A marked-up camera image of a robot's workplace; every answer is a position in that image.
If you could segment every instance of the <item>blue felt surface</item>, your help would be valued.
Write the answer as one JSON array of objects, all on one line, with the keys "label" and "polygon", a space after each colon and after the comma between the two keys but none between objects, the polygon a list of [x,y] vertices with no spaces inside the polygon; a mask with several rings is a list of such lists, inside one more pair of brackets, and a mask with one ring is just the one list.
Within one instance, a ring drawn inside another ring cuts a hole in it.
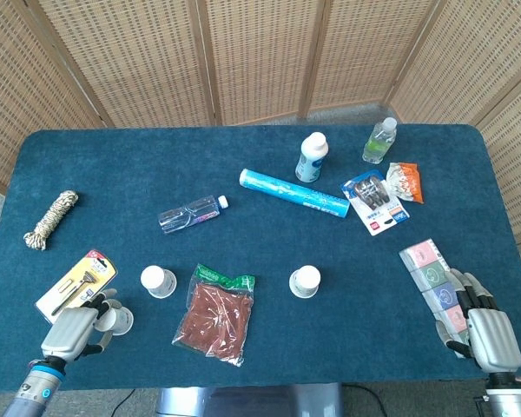
[{"label": "blue felt surface", "polygon": [[[19,155],[0,223],[0,390],[14,390],[40,356],[49,324],[33,303],[91,248],[119,269],[113,286],[135,325],[104,354],[70,365],[65,388],[279,385],[482,376],[442,346],[398,252],[431,237],[447,262],[472,271],[512,318],[521,347],[521,261],[481,135],[468,126],[400,125],[379,168],[416,162],[425,204],[371,237],[353,210],[340,219],[242,188],[243,168],[298,182],[301,141],[317,128],[42,131]],[[314,189],[373,168],[361,161],[372,126],[321,126],[330,153]],[[43,252],[25,247],[65,189],[80,199]],[[221,216],[163,235],[163,210],[225,194]],[[185,313],[189,277],[201,262],[225,275],[257,276],[241,368],[170,342]],[[156,300],[144,267],[175,272],[178,287]],[[320,268],[320,290],[300,300],[289,275]]]}]

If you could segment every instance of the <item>blue cylinder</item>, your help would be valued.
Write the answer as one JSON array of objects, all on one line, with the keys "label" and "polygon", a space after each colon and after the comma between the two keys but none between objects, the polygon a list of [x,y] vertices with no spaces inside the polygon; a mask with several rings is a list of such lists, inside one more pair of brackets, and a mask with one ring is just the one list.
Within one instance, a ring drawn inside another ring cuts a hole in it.
[{"label": "blue cylinder", "polygon": [[241,171],[240,184],[246,189],[254,189],[338,217],[346,217],[349,209],[348,200],[307,189],[272,176],[259,174],[250,169]]}]

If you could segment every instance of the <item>clear plastic bottle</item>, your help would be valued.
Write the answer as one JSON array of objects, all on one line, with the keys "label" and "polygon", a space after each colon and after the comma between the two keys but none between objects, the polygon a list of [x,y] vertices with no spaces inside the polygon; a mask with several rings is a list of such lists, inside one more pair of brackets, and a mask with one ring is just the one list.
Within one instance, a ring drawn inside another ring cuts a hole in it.
[{"label": "clear plastic bottle", "polygon": [[363,150],[363,160],[370,163],[381,163],[384,155],[396,140],[398,122],[393,117],[387,117],[382,123],[376,123],[371,136]]},{"label": "clear plastic bottle", "polygon": [[212,219],[220,214],[221,209],[227,208],[228,200],[224,195],[221,195],[218,199],[210,195],[158,215],[158,222],[162,231],[168,234]]}]

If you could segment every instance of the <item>stacked boxes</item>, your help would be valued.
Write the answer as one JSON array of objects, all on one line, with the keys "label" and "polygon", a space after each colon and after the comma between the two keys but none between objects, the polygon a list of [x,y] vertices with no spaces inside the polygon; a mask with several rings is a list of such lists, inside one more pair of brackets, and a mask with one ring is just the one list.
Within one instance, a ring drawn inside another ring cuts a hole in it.
[{"label": "stacked boxes", "polygon": [[399,252],[436,320],[445,324],[456,341],[467,343],[469,332],[453,285],[445,277],[447,263],[432,241],[421,242]]}]

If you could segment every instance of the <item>plastic bag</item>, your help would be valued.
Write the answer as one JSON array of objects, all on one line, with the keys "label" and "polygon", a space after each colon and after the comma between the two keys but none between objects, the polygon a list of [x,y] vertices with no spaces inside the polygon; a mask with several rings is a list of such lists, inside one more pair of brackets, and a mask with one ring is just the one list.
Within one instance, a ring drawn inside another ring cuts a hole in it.
[{"label": "plastic bag", "polygon": [[402,200],[423,203],[423,191],[416,163],[390,163],[386,184],[390,192]]},{"label": "plastic bag", "polygon": [[228,278],[197,265],[189,283],[187,313],[172,344],[240,367],[253,306],[254,277]]}]

